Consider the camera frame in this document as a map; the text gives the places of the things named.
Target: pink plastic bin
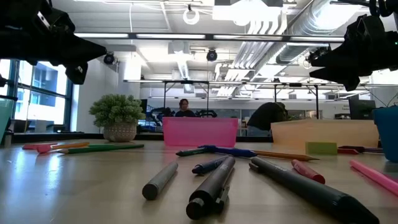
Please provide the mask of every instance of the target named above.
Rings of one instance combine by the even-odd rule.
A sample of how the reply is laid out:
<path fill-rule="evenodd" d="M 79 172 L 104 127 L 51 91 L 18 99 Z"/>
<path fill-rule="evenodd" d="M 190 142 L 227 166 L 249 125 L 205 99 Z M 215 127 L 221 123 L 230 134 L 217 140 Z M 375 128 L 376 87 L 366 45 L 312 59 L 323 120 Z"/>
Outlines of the pink plastic bin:
<path fill-rule="evenodd" d="M 237 130 L 237 118 L 163 118 L 166 146 L 234 147 Z"/>

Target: gray marker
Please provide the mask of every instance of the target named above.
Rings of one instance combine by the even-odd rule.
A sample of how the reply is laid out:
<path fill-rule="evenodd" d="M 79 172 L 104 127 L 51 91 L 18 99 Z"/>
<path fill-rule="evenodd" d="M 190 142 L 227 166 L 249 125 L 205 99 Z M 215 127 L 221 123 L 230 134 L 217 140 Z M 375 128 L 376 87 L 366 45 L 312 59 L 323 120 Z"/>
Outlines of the gray marker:
<path fill-rule="evenodd" d="M 148 184 L 144 186 L 142 189 L 142 195 L 147 200 L 155 200 L 157 195 L 163 190 L 164 186 L 170 180 L 170 178 L 174 175 L 177 170 L 178 164 L 177 162 L 171 162 L 164 167 L 154 178 L 152 178 Z"/>

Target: green marker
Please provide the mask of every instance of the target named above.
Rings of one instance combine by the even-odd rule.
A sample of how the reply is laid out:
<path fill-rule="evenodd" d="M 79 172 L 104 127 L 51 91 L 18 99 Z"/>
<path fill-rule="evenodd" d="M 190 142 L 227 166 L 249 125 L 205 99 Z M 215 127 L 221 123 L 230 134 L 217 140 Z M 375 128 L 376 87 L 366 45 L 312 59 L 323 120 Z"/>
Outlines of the green marker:
<path fill-rule="evenodd" d="M 76 149 L 60 149 L 58 152 L 64 154 L 76 154 L 76 153 L 86 153 L 86 152 L 104 152 L 104 151 L 112 151 L 118 149 L 136 149 L 144 147 L 143 144 L 136 144 L 136 145 L 129 145 L 129 146 L 91 146 L 91 147 L 84 147 L 84 148 L 76 148 Z"/>
<path fill-rule="evenodd" d="M 207 148 L 197 148 L 197 149 L 191 149 L 191 150 L 186 150 L 186 151 L 179 151 L 176 152 L 175 154 L 178 156 L 192 156 L 195 154 L 201 154 L 201 153 L 205 153 L 205 152 L 209 152 L 209 150 Z"/>

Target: blue pen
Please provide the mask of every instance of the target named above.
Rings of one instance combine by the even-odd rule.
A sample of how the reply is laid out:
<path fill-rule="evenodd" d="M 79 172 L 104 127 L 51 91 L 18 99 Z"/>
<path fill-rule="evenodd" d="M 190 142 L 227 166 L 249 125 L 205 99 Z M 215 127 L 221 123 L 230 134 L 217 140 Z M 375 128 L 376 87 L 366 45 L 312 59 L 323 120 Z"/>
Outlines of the blue pen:
<path fill-rule="evenodd" d="M 212 152 L 215 153 L 223 153 L 223 154 L 228 154 L 231 156 L 238 156 L 238 157 L 255 157 L 257 154 L 253 151 L 247 150 L 247 149 L 228 149 L 228 148 L 222 148 L 222 147 L 216 147 L 216 146 L 200 146 L 207 148 L 211 150 Z"/>

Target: monitor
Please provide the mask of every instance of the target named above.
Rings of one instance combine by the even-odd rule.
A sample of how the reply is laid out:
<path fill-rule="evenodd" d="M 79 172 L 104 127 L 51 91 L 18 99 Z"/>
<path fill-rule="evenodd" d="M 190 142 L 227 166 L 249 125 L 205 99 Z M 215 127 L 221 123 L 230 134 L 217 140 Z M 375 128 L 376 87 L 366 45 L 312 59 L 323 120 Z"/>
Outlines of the monitor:
<path fill-rule="evenodd" d="M 374 100 L 349 100 L 348 103 L 351 119 L 373 119 Z"/>

